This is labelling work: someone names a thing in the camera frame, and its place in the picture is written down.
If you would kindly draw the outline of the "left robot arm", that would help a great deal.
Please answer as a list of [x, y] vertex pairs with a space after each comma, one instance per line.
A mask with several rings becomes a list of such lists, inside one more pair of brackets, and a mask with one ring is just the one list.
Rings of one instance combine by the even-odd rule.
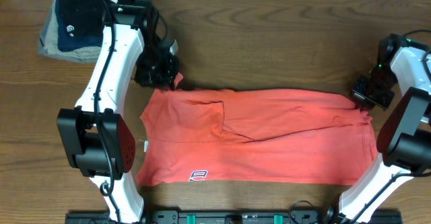
[[104, 3], [103, 43], [90, 81], [57, 127], [72, 168], [99, 189], [108, 211], [68, 213], [66, 223], [145, 223], [144, 199], [131, 175], [135, 139], [123, 119], [131, 80], [173, 89], [178, 45], [156, 33], [162, 16], [149, 0]]

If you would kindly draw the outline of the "grey folded shirt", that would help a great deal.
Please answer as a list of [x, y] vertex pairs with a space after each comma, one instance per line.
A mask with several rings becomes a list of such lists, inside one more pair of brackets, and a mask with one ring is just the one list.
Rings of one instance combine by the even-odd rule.
[[38, 53], [74, 63], [95, 63], [98, 60], [100, 49], [100, 46], [83, 47], [70, 52], [62, 52], [58, 49], [58, 23], [55, 15], [55, 0], [53, 0], [44, 26], [39, 33]]

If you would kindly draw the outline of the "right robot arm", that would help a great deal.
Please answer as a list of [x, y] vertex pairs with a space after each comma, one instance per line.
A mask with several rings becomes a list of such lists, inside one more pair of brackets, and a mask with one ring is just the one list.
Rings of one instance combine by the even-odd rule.
[[430, 176], [430, 46], [409, 33], [379, 42], [376, 67], [352, 90], [355, 103], [386, 110], [398, 85], [402, 98], [378, 134], [378, 155], [366, 173], [326, 212], [322, 223], [402, 223], [399, 211], [379, 206], [402, 184]]

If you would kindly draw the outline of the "red t-shirt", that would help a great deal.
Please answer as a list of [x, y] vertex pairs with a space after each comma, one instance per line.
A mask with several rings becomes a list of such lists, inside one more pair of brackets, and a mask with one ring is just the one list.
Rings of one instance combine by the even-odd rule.
[[340, 94], [194, 89], [178, 76], [141, 120], [140, 186], [210, 180], [352, 185], [377, 155], [371, 117]]

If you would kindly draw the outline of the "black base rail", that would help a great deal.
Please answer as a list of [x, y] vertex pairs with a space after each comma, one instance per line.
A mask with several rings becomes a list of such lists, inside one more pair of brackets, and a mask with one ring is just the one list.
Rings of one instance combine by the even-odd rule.
[[[115, 223], [108, 213], [67, 213], [66, 224]], [[143, 218], [146, 224], [318, 224], [323, 223], [317, 211], [292, 211], [289, 213], [182, 213], [177, 211], [156, 211]], [[402, 224], [399, 211], [376, 211], [371, 224]]]

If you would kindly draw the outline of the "black folded shirt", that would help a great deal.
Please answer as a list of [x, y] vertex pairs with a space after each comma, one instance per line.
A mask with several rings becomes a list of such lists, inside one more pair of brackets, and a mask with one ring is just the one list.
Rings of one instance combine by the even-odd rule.
[[[118, 0], [129, 3], [134, 0]], [[101, 37], [103, 31], [103, 5], [100, 0], [56, 0], [58, 12], [68, 35], [73, 37]]]

